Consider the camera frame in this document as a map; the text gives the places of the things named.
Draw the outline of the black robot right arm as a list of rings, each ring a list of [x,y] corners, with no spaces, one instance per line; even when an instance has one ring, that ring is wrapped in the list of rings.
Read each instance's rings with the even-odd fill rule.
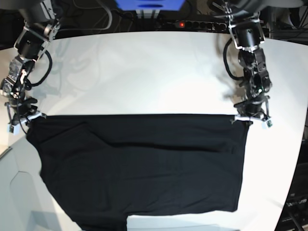
[[[5,103],[9,113],[8,127],[14,130],[22,123],[29,123],[33,116],[42,115],[35,106],[38,101],[28,98],[26,91],[40,85],[48,75],[35,84],[28,77],[43,55],[51,60],[47,47],[60,29],[60,16],[52,0],[2,0],[0,8],[18,11],[25,22],[14,44],[17,56],[10,62],[8,75],[0,84],[1,95],[8,99]]]

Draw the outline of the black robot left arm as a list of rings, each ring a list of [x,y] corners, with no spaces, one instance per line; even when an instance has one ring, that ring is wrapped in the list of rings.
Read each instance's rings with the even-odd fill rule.
[[[261,11],[267,7],[298,8],[305,4],[304,0],[224,0],[222,13],[216,18],[222,18],[227,24],[230,39],[223,49],[223,61],[228,75],[239,81],[239,87],[245,90],[242,102],[236,103],[238,115],[234,120],[262,122],[266,127],[272,126],[269,114],[269,96],[272,87],[266,66],[266,57],[261,44],[265,35],[260,22]],[[238,61],[243,68],[242,77],[234,76],[227,61],[227,51],[230,44],[239,51]]]

